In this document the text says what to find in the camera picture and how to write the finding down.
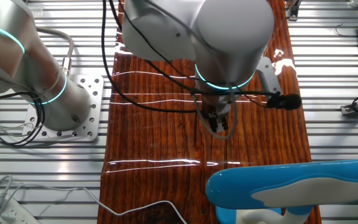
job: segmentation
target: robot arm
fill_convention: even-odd
[[[68,131],[87,118],[91,100],[66,74],[38,36],[27,5],[0,0],[0,93],[10,88],[39,93],[48,114],[44,126]]]
[[[261,59],[274,28],[267,1],[232,0],[223,6],[219,0],[126,0],[125,10],[133,25],[165,58],[195,62],[197,89],[222,92],[230,88],[239,91],[239,87],[244,91],[258,70],[265,91],[282,94],[271,61]],[[126,17],[122,39],[134,55],[163,60]],[[230,102],[237,97],[203,95],[204,118],[214,132],[228,129],[226,116]]]

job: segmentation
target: wooden board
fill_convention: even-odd
[[[266,56],[272,62],[288,62],[288,59],[291,62],[293,54],[284,5],[277,0],[269,3],[275,14],[275,31]],[[120,35],[117,41],[122,42]],[[122,44],[117,49],[113,79],[133,100],[161,109],[195,108],[188,92],[157,74]],[[194,80],[181,78],[166,63],[155,64],[185,85],[195,85]],[[195,72],[193,62],[176,60],[173,64],[186,75]],[[296,73],[291,67],[283,67],[278,79],[285,94],[299,93]],[[261,90],[258,78],[252,79],[248,90]],[[262,97],[254,99],[265,101]],[[205,194],[206,181],[212,174],[232,167],[311,161],[303,109],[265,109],[246,98],[239,98],[237,109],[237,131],[229,140],[221,141],[212,138],[196,114],[144,110],[113,93],[101,177],[102,203],[121,213],[169,200],[188,223],[218,223],[214,206]],[[123,217],[100,208],[98,223],[181,221],[174,209],[163,203]],[[308,223],[321,223],[318,209],[312,212]]]

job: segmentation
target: blue and white toy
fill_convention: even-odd
[[[358,202],[358,160],[226,169],[206,194],[220,224],[301,224],[315,205]]]

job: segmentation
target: metal clamp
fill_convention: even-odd
[[[259,79],[262,84],[264,91],[283,94],[280,83],[278,82],[277,76],[274,74],[272,61],[268,57],[262,57],[259,61],[258,67]]]
[[[288,0],[286,3],[289,5],[285,14],[289,18],[290,21],[298,20],[298,11],[299,6],[301,5],[302,0]]]

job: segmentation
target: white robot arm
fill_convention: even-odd
[[[270,60],[261,59],[274,28],[267,1],[126,0],[124,9],[133,24],[124,17],[126,47],[140,58],[164,60],[136,27],[166,59],[193,60],[197,89],[243,91],[259,70],[265,91],[282,94]],[[203,95],[204,117],[215,118],[210,120],[214,132],[227,129],[226,116],[233,100],[229,95]]]

